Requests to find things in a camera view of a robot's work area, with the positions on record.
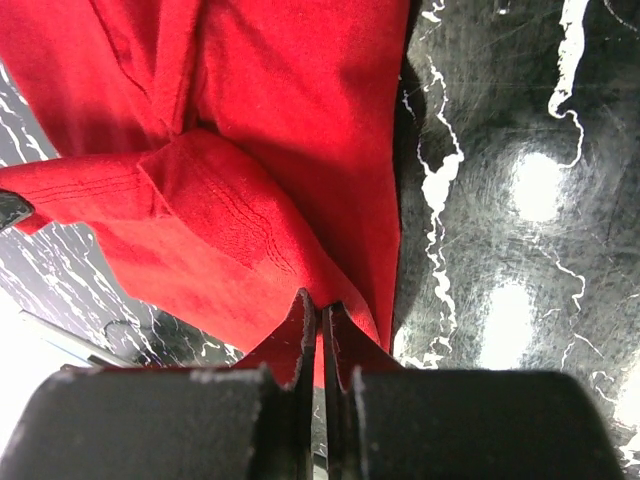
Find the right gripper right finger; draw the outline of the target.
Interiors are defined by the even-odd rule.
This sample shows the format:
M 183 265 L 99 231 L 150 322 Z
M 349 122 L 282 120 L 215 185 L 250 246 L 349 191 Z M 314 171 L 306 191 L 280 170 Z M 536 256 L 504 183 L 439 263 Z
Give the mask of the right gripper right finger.
M 599 413 L 571 376 L 405 368 L 323 311 L 333 479 L 619 479 Z

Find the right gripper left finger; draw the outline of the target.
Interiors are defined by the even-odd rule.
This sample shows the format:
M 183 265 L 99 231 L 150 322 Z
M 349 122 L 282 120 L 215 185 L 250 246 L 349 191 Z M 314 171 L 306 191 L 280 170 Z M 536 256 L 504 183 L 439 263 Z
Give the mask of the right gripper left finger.
M 228 367 L 139 368 L 28 312 L 79 359 L 33 393 L 1 457 L 5 479 L 309 479 L 316 311 Z

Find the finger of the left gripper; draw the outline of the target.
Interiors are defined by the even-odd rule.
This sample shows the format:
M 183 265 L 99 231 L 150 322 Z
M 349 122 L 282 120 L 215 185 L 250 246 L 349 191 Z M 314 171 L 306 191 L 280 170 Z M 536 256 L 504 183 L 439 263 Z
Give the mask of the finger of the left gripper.
M 0 229 L 6 230 L 28 219 L 34 214 L 34 207 L 20 195 L 0 191 Z

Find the red t-shirt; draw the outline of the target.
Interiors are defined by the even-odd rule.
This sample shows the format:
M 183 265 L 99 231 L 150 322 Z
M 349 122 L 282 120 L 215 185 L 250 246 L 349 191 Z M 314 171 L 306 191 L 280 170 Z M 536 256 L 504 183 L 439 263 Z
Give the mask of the red t-shirt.
M 251 351 L 296 292 L 391 343 L 406 1 L 5 1 L 1 58 L 57 157 L 6 167 L 127 293 Z

